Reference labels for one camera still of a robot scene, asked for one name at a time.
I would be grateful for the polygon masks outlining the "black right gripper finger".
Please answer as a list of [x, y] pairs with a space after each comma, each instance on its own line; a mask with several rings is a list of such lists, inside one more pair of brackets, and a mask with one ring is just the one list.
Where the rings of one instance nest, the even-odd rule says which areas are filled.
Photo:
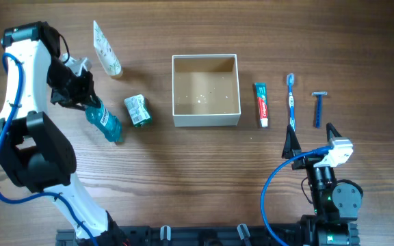
[[292, 126], [287, 126], [286, 140], [283, 147], [282, 158], [291, 159], [294, 156], [299, 155], [302, 152], [298, 138]]
[[336, 130], [336, 128], [333, 126], [331, 122], [326, 124], [326, 134], [327, 134], [327, 141], [341, 137], [341, 134]]

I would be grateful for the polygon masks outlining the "white floral lotion tube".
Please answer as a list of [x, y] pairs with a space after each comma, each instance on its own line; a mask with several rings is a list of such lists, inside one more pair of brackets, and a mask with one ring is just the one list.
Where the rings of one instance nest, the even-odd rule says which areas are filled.
[[122, 66], [95, 20], [93, 21], [93, 46], [105, 72], [111, 78], [119, 79], [122, 76]]

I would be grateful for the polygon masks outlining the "teal mouthwash bottle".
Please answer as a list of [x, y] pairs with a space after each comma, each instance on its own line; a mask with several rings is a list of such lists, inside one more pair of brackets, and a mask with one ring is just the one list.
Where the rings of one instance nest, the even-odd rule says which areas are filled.
[[85, 115], [89, 123], [95, 125], [109, 142], [122, 141], [122, 124], [100, 101], [100, 107], [87, 106]]

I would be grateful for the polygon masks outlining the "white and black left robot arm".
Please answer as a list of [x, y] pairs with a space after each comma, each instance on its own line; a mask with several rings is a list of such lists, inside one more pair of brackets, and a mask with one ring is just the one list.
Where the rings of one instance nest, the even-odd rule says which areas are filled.
[[8, 76], [0, 112], [0, 168], [30, 199], [49, 199], [71, 223], [77, 245], [128, 245], [127, 235], [77, 176], [75, 151], [47, 114], [48, 104], [86, 114], [110, 142], [119, 119], [94, 91], [90, 60], [70, 56], [64, 37], [38, 21], [7, 28], [1, 39]]

